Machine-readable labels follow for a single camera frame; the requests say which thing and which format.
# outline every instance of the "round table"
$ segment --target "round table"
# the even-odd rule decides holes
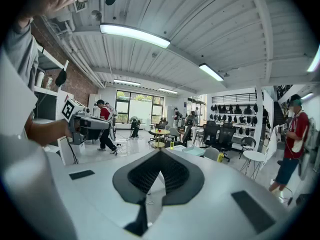
[[[243,152],[243,155],[246,157],[246,160],[240,170],[240,172],[242,172],[245,169],[245,175],[247,175],[247,170],[250,166],[250,162],[251,160],[253,160],[253,173],[250,176],[250,178],[252,177],[252,179],[255,181],[256,177],[258,175],[259,169],[260,169],[260,164],[261,162],[263,162],[266,159],[266,156],[260,152],[257,151],[253,151],[253,150],[246,150]]]
[[[152,129],[150,132],[152,132],[153,134],[155,134],[155,140],[154,140],[154,148],[163,148],[166,144],[164,144],[163,142],[160,142],[160,135],[165,135],[165,134],[169,134],[170,131],[169,130],[164,130],[164,129],[158,129],[158,131],[156,131],[156,129]]]

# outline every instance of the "cable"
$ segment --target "cable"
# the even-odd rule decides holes
[[[76,164],[79,164],[79,160],[77,159],[77,157],[76,157],[76,155],[75,155],[75,153],[74,153],[74,150],[72,149],[72,147],[71,147],[71,145],[70,145],[70,142],[69,142],[69,137],[67,136],[66,137],[66,141],[68,142],[68,145],[69,145],[69,147],[70,147],[70,149],[71,149],[71,152],[72,152],[72,154],[73,154],[73,160],[74,160],[74,165],[76,165]]]

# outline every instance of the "white ceiling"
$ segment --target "white ceiling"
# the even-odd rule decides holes
[[[171,40],[167,49],[127,37],[103,35],[102,21],[136,27]],[[106,85],[113,79],[159,87],[189,96],[312,80],[307,69],[318,43],[290,0],[116,0],[72,13],[73,40]],[[218,82],[198,65],[222,75]]]

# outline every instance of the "red shirt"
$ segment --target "red shirt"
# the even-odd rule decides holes
[[[284,148],[285,158],[298,159],[299,157],[301,157],[301,155],[304,152],[304,144],[308,137],[308,130],[309,130],[309,118],[305,112],[300,112],[298,116],[292,119],[292,123],[288,131],[294,132],[298,137],[302,138],[302,141],[294,140],[293,138],[286,137],[287,144],[285,145],[285,148]]]
[[[110,112],[105,106],[101,108],[100,117],[104,117],[105,120],[108,120],[109,115],[110,115]]]

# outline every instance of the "white sneaker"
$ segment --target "white sneaker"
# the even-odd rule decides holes
[[[116,155],[117,155],[117,152],[118,152],[118,149],[116,148],[115,150],[111,150],[111,151],[110,151],[110,154],[112,154],[112,155],[113,155],[113,154],[116,154]]]

